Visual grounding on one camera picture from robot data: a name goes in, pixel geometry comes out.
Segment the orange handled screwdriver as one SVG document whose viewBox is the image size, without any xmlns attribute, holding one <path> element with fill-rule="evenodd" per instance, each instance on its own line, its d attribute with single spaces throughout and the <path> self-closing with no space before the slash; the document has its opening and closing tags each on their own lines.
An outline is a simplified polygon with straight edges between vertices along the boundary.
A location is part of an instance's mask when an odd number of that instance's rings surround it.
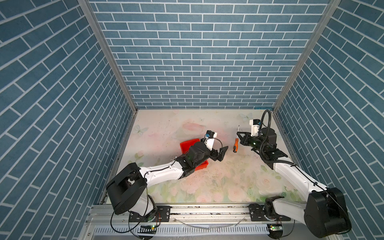
<svg viewBox="0 0 384 240">
<path fill-rule="evenodd" d="M 238 148 L 239 148 L 239 136 L 238 136 L 238 133 L 236 133 L 235 143 L 233 145 L 233 152 L 237 153 L 238 152 Z"/>
</svg>

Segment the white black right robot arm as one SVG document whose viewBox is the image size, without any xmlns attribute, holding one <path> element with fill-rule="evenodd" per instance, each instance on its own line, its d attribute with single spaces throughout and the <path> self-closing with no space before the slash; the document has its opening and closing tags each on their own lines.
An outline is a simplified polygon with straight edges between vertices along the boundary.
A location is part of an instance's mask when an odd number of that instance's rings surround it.
<svg viewBox="0 0 384 240">
<path fill-rule="evenodd" d="M 261 211 L 269 221 L 287 217 L 307 226 L 317 238 L 346 234 L 352 229 L 344 194 L 305 173 L 277 147 L 277 134 L 270 128 L 254 127 L 251 132 L 237 132 L 238 144 L 249 146 L 272 170 L 290 182 L 304 203 L 283 196 L 266 199 Z"/>
</svg>

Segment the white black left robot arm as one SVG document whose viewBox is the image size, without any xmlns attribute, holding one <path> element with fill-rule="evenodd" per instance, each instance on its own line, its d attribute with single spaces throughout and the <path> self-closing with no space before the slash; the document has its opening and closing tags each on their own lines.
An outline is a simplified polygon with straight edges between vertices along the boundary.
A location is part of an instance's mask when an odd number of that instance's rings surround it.
<svg viewBox="0 0 384 240">
<path fill-rule="evenodd" d="M 145 218 L 153 215 L 157 206 L 147 193 L 149 187 L 186 178 L 207 159 L 222 161 L 228 148 L 222 146 L 217 151 L 196 142 L 185 154 L 164 165 L 141 168 L 136 163 L 128 164 L 106 185 L 114 214 L 130 212 Z"/>
</svg>

